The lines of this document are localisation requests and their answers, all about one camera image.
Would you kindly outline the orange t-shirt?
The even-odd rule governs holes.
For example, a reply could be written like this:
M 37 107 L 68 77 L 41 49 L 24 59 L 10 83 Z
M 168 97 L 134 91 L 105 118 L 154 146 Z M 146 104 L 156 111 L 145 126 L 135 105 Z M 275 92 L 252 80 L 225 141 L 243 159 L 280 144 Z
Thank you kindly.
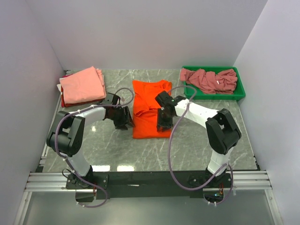
M 157 131 L 158 109 L 160 105 L 155 97 L 172 89 L 172 83 L 166 80 L 159 82 L 132 81 L 135 98 L 133 103 L 133 138 L 169 138 L 171 131 Z

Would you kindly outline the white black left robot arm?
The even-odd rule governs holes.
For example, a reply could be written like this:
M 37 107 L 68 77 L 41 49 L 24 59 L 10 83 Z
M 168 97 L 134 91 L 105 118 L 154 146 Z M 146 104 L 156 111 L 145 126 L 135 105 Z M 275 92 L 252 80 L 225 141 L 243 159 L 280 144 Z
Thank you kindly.
M 73 174 L 77 174 L 77 183 L 89 188 L 94 182 L 92 166 L 81 153 L 84 129 L 101 120 L 111 120 L 116 130 L 128 130 L 134 126 L 127 104 L 120 103 L 117 94 L 108 93 L 100 103 L 74 112 L 56 113 L 48 133 L 46 144 L 62 157 Z

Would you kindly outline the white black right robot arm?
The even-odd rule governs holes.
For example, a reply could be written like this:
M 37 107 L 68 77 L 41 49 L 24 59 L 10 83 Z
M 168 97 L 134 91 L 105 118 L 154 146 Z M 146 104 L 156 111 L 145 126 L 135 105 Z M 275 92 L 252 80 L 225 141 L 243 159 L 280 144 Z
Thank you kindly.
M 212 155 L 207 166 L 206 183 L 216 187 L 229 163 L 230 154 L 241 138 L 241 132 L 232 114 L 227 109 L 215 110 L 177 96 L 172 98 L 166 91 L 155 97 L 160 108 L 157 113 L 157 131 L 170 131 L 173 117 L 189 119 L 206 128 Z

